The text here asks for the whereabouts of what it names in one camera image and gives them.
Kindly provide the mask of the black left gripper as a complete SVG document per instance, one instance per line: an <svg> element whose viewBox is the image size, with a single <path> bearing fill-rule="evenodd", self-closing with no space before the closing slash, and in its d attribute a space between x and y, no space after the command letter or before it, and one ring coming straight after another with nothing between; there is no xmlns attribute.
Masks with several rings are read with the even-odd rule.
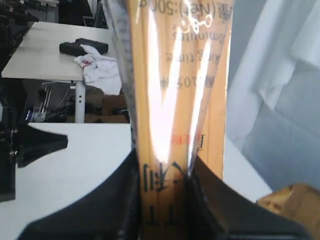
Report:
<svg viewBox="0 0 320 240"><path fill-rule="evenodd" d="M16 168L66 149L68 136L29 125L27 92L19 80L0 81L0 200L16 199Z"/></svg>

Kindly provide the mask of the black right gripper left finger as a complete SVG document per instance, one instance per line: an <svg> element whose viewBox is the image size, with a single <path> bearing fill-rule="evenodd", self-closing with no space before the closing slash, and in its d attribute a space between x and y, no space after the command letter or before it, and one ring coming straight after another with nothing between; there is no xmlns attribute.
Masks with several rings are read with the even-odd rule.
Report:
<svg viewBox="0 0 320 240"><path fill-rule="evenodd" d="M29 223L20 240L136 240L140 225L139 167L135 150L97 188Z"/></svg>

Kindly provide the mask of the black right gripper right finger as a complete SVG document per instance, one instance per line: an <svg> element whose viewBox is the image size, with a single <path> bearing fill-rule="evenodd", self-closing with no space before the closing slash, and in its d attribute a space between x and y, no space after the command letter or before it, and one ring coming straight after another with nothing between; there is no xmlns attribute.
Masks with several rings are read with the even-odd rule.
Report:
<svg viewBox="0 0 320 240"><path fill-rule="evenodd" d="M197 157L187 179L190 240L310 240L299 223L249 201Z"/></svg>

